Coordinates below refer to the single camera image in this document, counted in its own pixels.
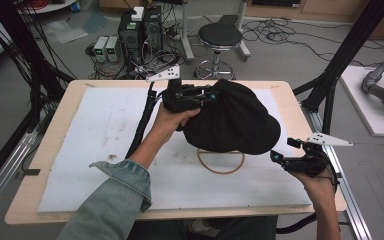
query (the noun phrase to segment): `black pole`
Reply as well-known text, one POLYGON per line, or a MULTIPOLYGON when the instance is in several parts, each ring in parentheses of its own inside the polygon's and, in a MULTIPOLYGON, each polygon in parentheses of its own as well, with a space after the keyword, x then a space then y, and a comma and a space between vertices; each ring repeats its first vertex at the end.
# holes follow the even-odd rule
POLYGON ((325 117, 323 118, 323 133, 329 134, 330 132, 334 99, 332 95, 335 93, 332 88, 335 88, 342 73, 360 51, 383 17, 384 0, 370 0, 326 67, 326 70, 313 81, 294 89, 295 95, 298 95, 313 88, 308 98, 302 102, 303 108, 313 112, 317 112, 321 102, 327 98, 325 117))

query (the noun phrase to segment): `denim sleeve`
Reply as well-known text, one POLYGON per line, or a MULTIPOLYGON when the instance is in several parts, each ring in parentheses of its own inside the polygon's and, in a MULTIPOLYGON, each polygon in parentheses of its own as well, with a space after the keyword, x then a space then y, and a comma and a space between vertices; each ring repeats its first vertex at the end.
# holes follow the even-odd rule
POLYGON ((79 207, 57 239, 127 239, 139 210, 151 206, 148 171, 129 159, 90 166, 109 179, 79 207))

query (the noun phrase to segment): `black cloth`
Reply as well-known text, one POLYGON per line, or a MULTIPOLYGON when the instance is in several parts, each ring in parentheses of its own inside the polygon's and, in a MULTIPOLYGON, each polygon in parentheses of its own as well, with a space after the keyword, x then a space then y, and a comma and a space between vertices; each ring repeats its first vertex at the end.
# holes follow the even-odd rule
POLYGON ((203 106, 183 132, 193 146, 212 152, 240 151, 258 155, 271 150, 280 125, 248 87, 224 79, 213 86, 219 100, 203 106))

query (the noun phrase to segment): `gray floor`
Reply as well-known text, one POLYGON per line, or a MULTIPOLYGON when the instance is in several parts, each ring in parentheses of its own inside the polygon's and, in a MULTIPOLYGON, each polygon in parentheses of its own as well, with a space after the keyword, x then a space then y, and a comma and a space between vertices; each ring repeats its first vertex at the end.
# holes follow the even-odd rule
MULTIPOLYGON (((51 21, 67 20, 72 27, 82 27, 91 18, 91 9, 74 14, 68 9, 54 13, 43 14, 44 24, 51 21)), ((189 26, 195 26, 205 19, 191 19, 189 26)), ((296 32, 314 34, 325 38, 341 41, 349 31, 349 26, 338 28, 318 28, 299 23, 289 23, 296 32)), ((79 78, 87 79, 93 73, 93 64, 85 55, 85 48, 96 41, 100 35, 116 33, 118 22, 110 20, 95 32, 89 32, 87 37, 66 44, 52 43, 52 47, 79 78)), ((194 79, 193 69, 203 59, 212 57, 212 53, 198 46, 194 37, 190 38, 196 60, 190 65, 181 65, 182 79, 194 79)), ((333 43, 308 35, 290 36, 290 40, 302 41, 312 46, 318 53, 335 52, 338 43, 333 43)), ((238 80, 284 80, 292 88, 298 87, 319 76, 328 62, 317 57, 308 48, 296 44, 270 45, 261 41, 246 41, 252 56, 247 62, 239 53, 223 54, 222 59, 230 63, 238 80)), ((367 46, 376 46, 368 42, 367 46)), ((384 61, 384 50, 363 48, 355 60, 370 65, 384 61)), ((298 96, 299 100, 306 94, 298 96)), ((0 149, 9 136, 21 122, 29 110, 29 88, 22 80, 14 64, 5 55, 0 56, 0 149)), ((344 168, 344 173, 351 186, 352 192, 362 211, 373 239, 384 239, 384 137, 370 135, 362 119, 354 108, 349 96, 341 83, 337 85, 334 115, 331 135, 350 140, 354 147, 335 148, 344 168)), ((5 224, 4 216, 12 201, 21 180, 14 178, 0 196, 0 239, 54 239, 63 224, 43 224, 29 226, 10 226, 5 224)), ((279 226, 286 226, 299 220, 302 216, 281 217, 279 226)), ((341 220, 346 216, 340 214, 341 220)), ((348 226, 342 226, 343 239, 354 239, 348 226)), ((278 236, 278 239, 315 239, 315 224, 311 224, 296 233, 278 236)))

